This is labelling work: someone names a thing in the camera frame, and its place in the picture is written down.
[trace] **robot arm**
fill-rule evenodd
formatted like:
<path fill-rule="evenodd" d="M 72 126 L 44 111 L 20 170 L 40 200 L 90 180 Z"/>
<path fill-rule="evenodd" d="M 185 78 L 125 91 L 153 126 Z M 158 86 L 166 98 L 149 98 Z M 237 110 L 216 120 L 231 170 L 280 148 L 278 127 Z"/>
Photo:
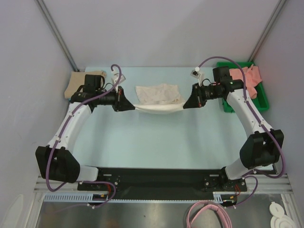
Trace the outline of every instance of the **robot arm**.
<path fill-rule="evenodd" d="M 117 91 L 111 91 L 107 95 L 80 106 L 75 113 L 73 111 L 82 102 L 100 95 L 106 90 L 101 88 L 101 76 L 86 75 L 85 84 L 71 97 L 68 112 L 55 136 L 47 146 L 39 146 L 36 150 L 36 159 L 41 176 L 46 177 L 47 162 L 52 146 L 58 141 L 54 156 L 51 160 L 49 178 L 55 181 L 74 183 L 76 181 L 95 181 L 98 175 L 96 167 L 80 165 L 73 157 L 73 149 L 77 136 L 98 105 L 111 105 L 116 112 L 134 110 L 135 107 L 124 96 L 124 90 L 119 86 Z"/>
<path fill-rule="evenodd" d="M 194 84 L 192 93 L 184 108 L 200 108 L 204 106 L 207 100 L 223 98 L 234 109 L 240 119 L 247 140 L 240 150 L 240 158 L 231 165 L 224 167 L 225 178 L 236 180 L 248 173 L 250 170 L 268 166 L 279 160 L 280 153 L 269 135 L 258 123 L 257 118 L 249 109 L 247 102 L 253 108 L 257 117 L 262 121 L 265 128 L 274 136 L 282 147 L 284 135 L 281 130 L 274 130 L 259 113 L 247 93 L 247 100 L 244 99 L 243 82 L 241 80 L 232 80 L 228 67 L 217 67 L 213 69 L 215 84 L 209 86 Z"/>

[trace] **pink cloth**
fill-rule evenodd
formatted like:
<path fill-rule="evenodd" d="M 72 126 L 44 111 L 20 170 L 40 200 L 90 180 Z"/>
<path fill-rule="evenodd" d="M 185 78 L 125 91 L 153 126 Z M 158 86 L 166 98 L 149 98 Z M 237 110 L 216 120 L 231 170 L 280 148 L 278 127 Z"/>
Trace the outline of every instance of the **pink cloth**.
<path fill-rule="evenodd" d="M 240 69 L 230 69 L 229 71 L 233 80 L 241 79 L 243 81 L 243 76 Z M 254 66 L 253 64 L 250 68 L 244 67 L 243 71 L 245 73 L 247 90 L 249 92 L 250 97 L 254 99 L 257 97 L 257 91 L 255 89 L 255 86 L 257 86 L 257 84 L 262 81 L 260 72 L 258 70 L 258 67 Z"/>

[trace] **pink cable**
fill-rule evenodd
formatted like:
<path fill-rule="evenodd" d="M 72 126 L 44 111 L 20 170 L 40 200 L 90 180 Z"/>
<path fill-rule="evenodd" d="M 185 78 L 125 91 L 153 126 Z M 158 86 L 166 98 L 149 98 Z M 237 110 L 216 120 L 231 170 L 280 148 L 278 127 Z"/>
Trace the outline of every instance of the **pink cable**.
<path fill-rule="evenodd" d="M 192 221 L 190 222 L 190 213 L 192 212 L 192 210 L 198 206 L 198 205 L 204 205 L 206 204 L 206 206 L 204 206 L 203 208 L 201 208 L 197 213 L 196 215 L 194 216 L 194 218 L 192 219 Z M 200 201 L 200 202 L 197 202 L 195 204 L 192 205 L 192 207 L 189 209 L 189 212 L 187 214 L 187 220 L 186 220 L 186 223 L 187 223 L 187 228 L 191 228 L 191 225 L 193 223 L 193 221 L 199 216 L 200 213 L 202 213 L 203 211 L 206 211 L 206 210 L 213 210 L 215 211 L 224 228 L 232 228 L 232 223 L 231 223 L 231 220 L 230 220 L 230 217 L 229 215 L 227 214 L 227 212 L 225 211 L 225 209 L 221 206 L 221 205 L 218 205 L 218 204 L 215 204 L 215 203 L 212 203 L 210 201 L 207 201 L 207 200 L 203 200 L 203 201 Z"/>
<path fill-rule="evenodd" d="M 122 77 L 122 70 L 121 70 L 121 68 L 120 68 L 117 64 L 113 64 L 113 65 L 111 66 L 111 70 L 112 70 L 112 71 L 113 71 L 113 67 L 117 67 L 117 68 L 118 68 L 118 70 L 119 70 L 119 76 L 118 76 L 117 82 L 112 86 L 112 88 L 110 88 L 108 91 L 104 92 L 103 94 L 100 94 L 100 95 L 98 95 L 98 96 L 95 96 L 95 97 L 92 97 L 92 98 L 90 98 L 90 99 L 87 99 L 87 100 L 83 101 L 82 103 L 80 103 L 80 104 L 72 111 L 72 114 L 74 114 L 82 105 L 85 105 L 85 104 L 87 104 L 88 102 L 91 102 L 91 101 L 93 101 L 93 100 L 99 99 L 99 98 L 101 98 L 101 97 L 107 95 L 107 94 L 110 93 L 112 90 L 114 90 L 116 86 L 118 86 L 118 84 L 119 84 L 119 82 L 120 82 L 120 79 L 121 79 L 121 77 Z M 63 127 L 61 128 L 61 131 L 60 131 L 60 133 L 59 133 L 59 135 L 58 135 L 58 138 L 59 138 L 59 139 L 60 139 L 61 136 L 63 135 L 63 132 L 65 131 L 65 129 L 66 129 L 66 127 L 67 127 L 67 124 L 69 123 L 69 121 L 71 120 L 71 118 L 72 118 L 72 116 L 69 116 L 69 117 L 66 119 L 65 123 L 63 124 Z M 55 192 L 55 191 L 59 190 L 62 186 L 64 186 L 64 185 L 66 184 L 66 182 L 63 182 L 61 185 L 59 185 L 57 188 L 54 189 L 54 188 L 51 187 L 51 185 L 50 185 L 50 183 L 49 183 L 49 169 L 50 169 L 50 167 L 51 167 L 51 162 L 52 162 L 52 159 L 53 159 L 53 156 L 54 156 L 54 152 L 55 152 L 55 149 L 56 149 L 58 143 L 59 143 L 59 141 L 56 140 L 55 143 L 54 143 L 54 145 L 53 145 L 53 147 L 52 147 L 52 149 L 51 149 L 51 153 L 50 153 L 50 155 L 49 155 L 49 157 L 48 157 L 48 161 L 47 161 L 48 163 L 47 163 L 47 170 L 46 170 L 46 183 L 47 183 L 47 188 L 48 188 L 48 190 L 50 190 L 51 192 Z"/>

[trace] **white plastic part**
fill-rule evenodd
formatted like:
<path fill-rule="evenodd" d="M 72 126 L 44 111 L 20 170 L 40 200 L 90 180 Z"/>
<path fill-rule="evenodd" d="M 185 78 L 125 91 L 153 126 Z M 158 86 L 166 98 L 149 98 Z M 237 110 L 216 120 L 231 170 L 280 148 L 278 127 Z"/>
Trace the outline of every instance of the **white plastic part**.
<path fill-rule="evenodd" d="M 251 134 L 254 134 L 255 132 L 260 132 L 260 133 L 265 132 L 264 129 L 259 125 L 255 116 L 252 114 L 248 105 L 246 104 L 243 91 L 244 91 L 243 89 L 237 89 L 234 92 L 229 93 L 227 96 L 227 103 L 236 112 L 238 118 L 240 119 L 240 121 L 245 129 L 247 137 L 249 137 L 249 135 L 251 135 Z M 270 131 L 270 129 L 272 129 L 272 126 L 269 125 L 263 119 L 262 115 L 260 114 L 260 112 L 257 110 L 256 106 L 253 104 L 252 100 L 250 99 L 248 91 L 246 91 L 246 94 L 247 94 L 247 101 L 249 101 L 252 108 L 256 112 L 257 116 L 264 123 L 266 129 Z"/>
<path fill-rule="evenodd" d="M 297 228 L 295 222 L 287 215 L 283 215 L 281 218 L 273 216 L 270 221 L 271 228 Z"/>
<path fill-rule="evenodd" d="M 117 73 L 116 70 L 114 70 L 114 71 L 112 71 L 112 74 L 113 74 L 113 76 L 111 77 L 111 81 L 112 81 L 112 84 L 114 85 L 119 78 L 119 73 Z M 125 76 L 122 74 L 118 84 L 121 84 L 124 81 L 125 81 Z"/>
<path fill-rule="evenodd" d="M 48 142 L 48 145 L 52 147 L 55 144 L 55 141 L 58 140 L 59 133 L 66 122 L 67 118 L 71 115 L 72 111 L 79 105 L 79 102 L 75 102 L 69 105 L 68 112 L 59 128 L 59 130 L 56 132 L 55 136 L 51 141 Z M 76 139 L 78 137 L 78 134 L 86 122 L 86 120 L 91 115 L 91 109 L 88 105 L 81 106 L 77 112 L 74 114 L 73 117 L 71 117 L 69 123 L 66 126 L 65 131 L 63 132 L 63 135 L 59 139 L 59 143 L 56 146 L 56 149 L 60 149 L 61 147 L 65 147 L 66 150 L 69 150 L 71 154 L 73 154 L 74 145 L 76 142 Z"/>
<path fill-rule="evenodd" d="M 96 200 L 93 198 L 94 195 L 101 194 L 108 194 L 108 191 L 99 191 L 96 194 L 82 192 L 50 192 L 45 195 L 43 202 L 102 203 L 105 199 Z"/>
<path fill-rule="evenodd" d="M 15 228 L 23 210 L 23 195 L 18 195 L 7 209 L 0 224 L 1 228 Z"/>
<path fill-rule="evenodd" d="M 240 158 L 238 158 L 234 163 L 227 166 L 225 168 L 227 177 L 229 180 L 236 180 L 241 178 L 245 173 L 249 172 L 250 170 L 247 169 Z"/>
<path fill-rule="evenodd" d="M 97 175 L 98 169 L 96 167 L 80 165 L 80 173 L 77 181 L 95 181 Z"/>
<path fill-rule="evenodd" d="M 201 85 L 205 78 L 205 73 L 201 71 L 199 67 L 196 67 L 195 70 L 191 72 L 191 76 L 198 79 L 199 85 Z"/>
<path fill-rule="evenodd" d="M 273 216 L 275 216 L 277 218 L 281 218 L 285 214 L 284 208 L 280 204 L 275 203 L 275 202 L 272 202 L 270 204 L 269 211 Z"/>

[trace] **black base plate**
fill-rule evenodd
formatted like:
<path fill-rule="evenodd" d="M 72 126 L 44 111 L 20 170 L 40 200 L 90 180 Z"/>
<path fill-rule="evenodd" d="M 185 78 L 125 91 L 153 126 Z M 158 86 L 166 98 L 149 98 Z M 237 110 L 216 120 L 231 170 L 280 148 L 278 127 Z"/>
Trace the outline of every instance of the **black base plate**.
<path fill-rule="evenodd" d="M 214 191 L 247 191 L 244 180 L 220 184 L 221 170 L 99 168 L 98 181 L 116 186 L 119 200 L 212 200 Z M 82 191 L 107 191 L 103 184 L 79 184 Z"/>

